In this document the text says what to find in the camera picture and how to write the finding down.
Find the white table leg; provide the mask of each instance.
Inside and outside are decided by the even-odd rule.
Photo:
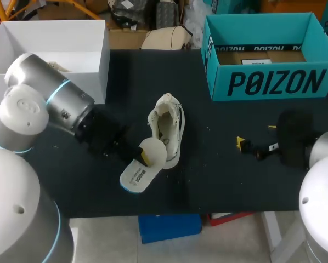
[[[279,224],[274,212],[263,213],[263,221],[269,241],[272,263],[287,263],[306,238],[300,218],[296,217],[283,238],[281,238]]]
[[[270,252],[281,242],[281,233],[275,212],[263,212],[262,219],[267,234]]]

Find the yellow clip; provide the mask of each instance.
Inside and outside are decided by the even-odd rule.
[[[241,138],[239,136],[237,136],[236,139],[237,139],[237,148],[240,149],[240,152],[242,152],[241,151],[241,142],[243,142],[245,139],[243,139],[243,138]]]

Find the shoe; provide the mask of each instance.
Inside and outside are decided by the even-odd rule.
[[[143,140],[140,147],[145,151],[150,167],[134,159],[120,176],[120,185],[130,193],[142,193],[151,184],[166,162],[166,149],[162,141],[153,137]]]
[[[185,114],[180,102],[170,93],[164,94],[148,115],[148,124],[154,138],[161,140],[167,150],[164,169],[173,168],[180,159]]]

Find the shoe insole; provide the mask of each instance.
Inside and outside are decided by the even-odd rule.
[[[162,116],[159,116],[158,129],[160,140],[165,144],[167,160],[169,161],[175,157],[178,146],[177,132],[170,112],[166,112]]]
[[[166,148],[160,140],[147,138],[141,142],[140,147],[145,151],[151,166],[146,167],[134,159],[122,172],[120,185],[131,193],[146,190],[166,162]]]

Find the black table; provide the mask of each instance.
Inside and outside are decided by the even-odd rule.
[[[242,156],[236,136],[269,142],[267,125],[288,108],[313,111],[315,128],[327,131],[328,97],[213,102],[198,50],[111,52],[105,110],[133,124],[135,144],[151,136],[147,116],[166,92],[178,98],[186,115],[181,158],[144,193],[120,186],[123,163],[92,157],[71,135],[48,128],[38,139],[26,159],[65,216],[298,209],[305,172],[282,166],[277,156],[263,162]]]

